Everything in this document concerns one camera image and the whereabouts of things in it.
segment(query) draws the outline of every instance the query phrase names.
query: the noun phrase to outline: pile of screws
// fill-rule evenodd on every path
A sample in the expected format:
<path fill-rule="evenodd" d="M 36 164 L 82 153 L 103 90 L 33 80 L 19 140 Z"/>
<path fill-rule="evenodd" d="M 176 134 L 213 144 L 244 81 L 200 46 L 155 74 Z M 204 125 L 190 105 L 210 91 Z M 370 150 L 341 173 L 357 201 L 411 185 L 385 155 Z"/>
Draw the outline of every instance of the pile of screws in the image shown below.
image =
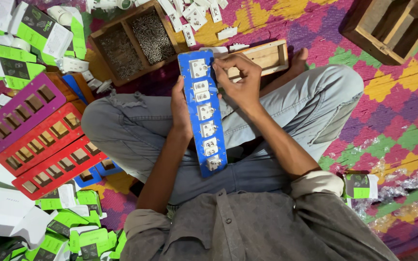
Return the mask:
<path fill-rule="evenodd" d="M 144 69 L 123 28 L 105 35 L 99 42 L 121 79 Z"/>
<path fill-rule="evenodd" d="M 132 23 L 133 32 L 150 65 L 176 54 L 160 17 L 153 11 Z"/>

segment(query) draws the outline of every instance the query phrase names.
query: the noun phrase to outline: patterned carpet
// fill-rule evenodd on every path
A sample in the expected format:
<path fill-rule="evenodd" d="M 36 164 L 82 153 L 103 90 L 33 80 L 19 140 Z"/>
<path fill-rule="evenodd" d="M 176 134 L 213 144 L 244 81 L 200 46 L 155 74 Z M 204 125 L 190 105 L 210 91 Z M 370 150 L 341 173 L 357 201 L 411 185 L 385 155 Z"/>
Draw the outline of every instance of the patterned carpet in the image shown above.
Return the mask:
<path fill-rule="evenodd" d="M 352 67 L 364 79 L 364 95 L 340 138 L 322 156 L 320 165 L 331 172 L 349 168 L 368 170 L 380 175 L 379 185 L 385 186 L 384 176 L 396 169 L 407 169 L 401 180 L 418 171 L 418 48 L 414 57 L 402 66 L 382 65 L 339 33 L 352 5 L 353 0 L 230 0 L 228 7 L 222 10 L 223 23 L 213 24 L 210 14 L 206 15 L 208 23 L 195 34 L 198 45 L 191 50 L 201 46 L 260 44 L 286 39 L 290 51 L 309 48 L 310 68 L 327 64 Z M 85 35 L 98 30 L 105 21 L 121 12 L 83 13 Z M 235 37 L 217 40 L 217 32 L 238 25 L 239 33 Z M 175 37 L 183 51 L 189 50 L 182 33 L 175 33 Z M 91 49 L 86 59 L 98 79 L 109 78 Z M 117 91 L 169 96 L 170 87 L 179 74 L 175 65 L 165 66 Z M 384 171 L 376 167 L 379 162 L 384 164 Z M 103 209 L 108 214 L 101 222 L 107 228 L 122 228 L 125 217 L 134 209 L 136 197 L 128 190 L 133 182 L 133 178 L 120 173 L 89 187 L 100 193 Z M 371 208 L 367 213 L 375 215 L 375 212 Z M 404 216 L 391 214 L 389 217 L 380 228 L 380 235 L 390 249 L 402 254 L 418 248 L 418 209 Z"/>

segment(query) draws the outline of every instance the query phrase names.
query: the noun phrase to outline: purple jig board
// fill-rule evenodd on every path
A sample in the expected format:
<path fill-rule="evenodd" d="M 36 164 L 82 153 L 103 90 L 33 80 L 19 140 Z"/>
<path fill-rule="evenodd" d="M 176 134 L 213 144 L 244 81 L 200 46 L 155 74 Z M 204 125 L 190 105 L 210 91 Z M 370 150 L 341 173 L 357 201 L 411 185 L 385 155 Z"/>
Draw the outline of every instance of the purple jig board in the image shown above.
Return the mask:
<path fill-rule="evenodd" d="M 52 94 L 55 96 L 49 102 L 47 102 L 38 91 L 41 87 L 46 86 Z M 33 112 L 31 107 L 26 103 L 27 98 L 33 99 L 31 95 L 34 95 L 43 104 L 38 108 L 36 112 Z M 67 98 L 62 92 L 49 80 L 48 76 L 44 73 L 38 74 L 25 88 L 23 88 L 17 95 L 12 98 L 6 105 L 0 109 L 0 130 L 6 129 L 5 137 L 0 136 L 0 152 L 11 144 L 20 139 L 24 134 L 29 132 L 33 127 L 38 125 L 55 110 L 59 109 L 63 104 L 67 102 Z M 27 114 L 27 119 L 23 121 L 21 116 L 15 112 L 18 106 L 22 106 Z M 11 114 L 16 117 L 19 122 L 19 126 L 14 129 L 7 123 L 7 116 Z"/>

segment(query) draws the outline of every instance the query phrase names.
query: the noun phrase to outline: ripped jeans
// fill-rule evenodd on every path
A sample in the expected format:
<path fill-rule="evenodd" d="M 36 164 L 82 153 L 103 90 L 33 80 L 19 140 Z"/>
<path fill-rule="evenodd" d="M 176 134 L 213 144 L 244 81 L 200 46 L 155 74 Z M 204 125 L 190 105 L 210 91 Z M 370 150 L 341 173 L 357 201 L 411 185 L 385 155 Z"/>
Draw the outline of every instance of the ripped jeans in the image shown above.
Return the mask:
<path fill-rule="evenodd" d="M 270 116 L 316 161 L 340 134 L 362 95 L 362 78 L 345 65 L 309 70 L 261 98 Z M 94 101 L 82 117 L 91 142 L 128 174 L 146 182 L 172 125 L 170 97 L 117 94 Z M 260 136 L 229 98 L 221 100 L 227 149 Z M 186 151 L 169 204 L 179 205 L 202 193 L 224 188 L 273 192 L 289 179 L 264 141 L 248 157 L 202 178 L 196 153 Z"/>

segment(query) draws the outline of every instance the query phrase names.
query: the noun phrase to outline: person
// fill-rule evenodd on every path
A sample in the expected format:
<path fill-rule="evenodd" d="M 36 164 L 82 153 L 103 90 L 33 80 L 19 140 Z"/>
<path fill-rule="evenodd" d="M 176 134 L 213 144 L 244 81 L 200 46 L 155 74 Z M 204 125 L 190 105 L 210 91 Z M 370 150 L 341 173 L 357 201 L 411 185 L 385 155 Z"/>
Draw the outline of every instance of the person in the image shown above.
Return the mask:
<path fill-rule="evenodd" d="M 187 149 L 182 76 L 172 97 L 117 94 L 86 108 L 91 142 L 145 183 L 125 221 L 122 261 L 397 260 L 339 198 L 343 181 L 317 163 L 361 97 L 362 78 L 344 65 L 304 71 L 306 58 L 303 48 L 262 90 L 261 68 L 245 55 L 215 59 L 226 148 L 264 141 L 209 178 Z"/>

